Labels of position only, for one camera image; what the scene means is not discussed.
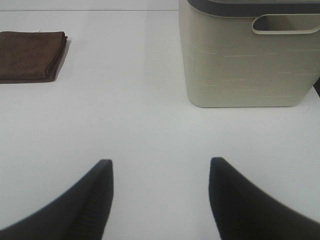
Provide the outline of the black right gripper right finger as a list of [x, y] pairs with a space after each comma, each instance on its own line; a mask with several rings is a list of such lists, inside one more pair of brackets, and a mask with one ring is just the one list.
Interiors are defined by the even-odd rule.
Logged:
[[266, 194], [222, 157], [210, 161], [208, 196], [223, 240], [318, 240], [320, 224]]

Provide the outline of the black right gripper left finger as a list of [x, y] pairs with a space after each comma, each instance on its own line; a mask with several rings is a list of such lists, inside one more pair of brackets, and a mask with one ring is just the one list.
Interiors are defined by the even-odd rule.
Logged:
[[54, 201], [0, 231], [2, 240], [100, 240], [112, 207], [113, 162], [102, 159]]

